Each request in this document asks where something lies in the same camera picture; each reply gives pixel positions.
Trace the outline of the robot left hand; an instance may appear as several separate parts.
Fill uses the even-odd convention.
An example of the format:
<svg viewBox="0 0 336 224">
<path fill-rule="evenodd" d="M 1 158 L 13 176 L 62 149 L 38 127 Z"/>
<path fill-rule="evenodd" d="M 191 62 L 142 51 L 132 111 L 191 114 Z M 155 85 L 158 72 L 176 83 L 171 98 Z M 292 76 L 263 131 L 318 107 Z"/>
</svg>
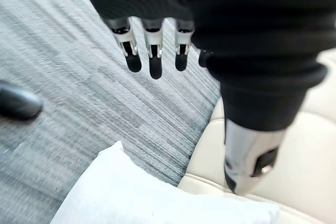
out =
<svg viewBox="0 0 336 224">
<path fill-rule="evenodd" d="M 192 25 L 200 65 L 220 82 L 224 174 L 230 190 L 251 191 L 273 167 L 307 91 L 327 68 L 317 55 L 335 47 L 335 0 L 90 0 L 110 29 L 130 16 Z"/>
</svg>

